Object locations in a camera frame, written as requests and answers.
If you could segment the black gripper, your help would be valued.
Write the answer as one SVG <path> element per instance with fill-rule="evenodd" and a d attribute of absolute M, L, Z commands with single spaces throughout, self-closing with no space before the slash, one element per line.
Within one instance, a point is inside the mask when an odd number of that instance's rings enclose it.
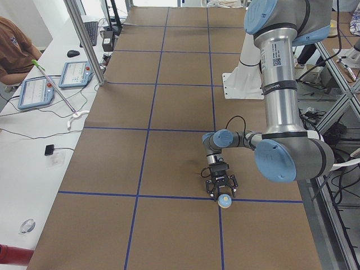
<path fill-rule="evenodd" d="M 214 163 L 209 165 L 211 180 L 205 181 L 205 188 L 208 195 L 213 199 L 218 198 L 218 188 L 228 186 L 231 189 L 231 194 L 236 197 L 238 183 L 234 174 L 228 176 L 226 170 L 229 169 L 227 163 Z"/>

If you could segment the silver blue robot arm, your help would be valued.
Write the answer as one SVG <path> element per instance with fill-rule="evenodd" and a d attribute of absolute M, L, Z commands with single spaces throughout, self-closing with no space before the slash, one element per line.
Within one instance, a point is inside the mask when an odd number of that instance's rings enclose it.
<path fill-rule="evenodd" d="M 238 184 L 228 175 L 222 150 L 246 147 L 268 180 L 289 183 L 320 177 L 335 159 L 328 144 L 311 138 L 299 116 L 293 46 L 320 42 L 330 31 L 331 1 L 252 1 L 245 31 L 260 51 L 267 129 L 264 133 L 222 129 L 202 137 L 210 171 L 206 191 L 221 207 L 231 205 Z"/>

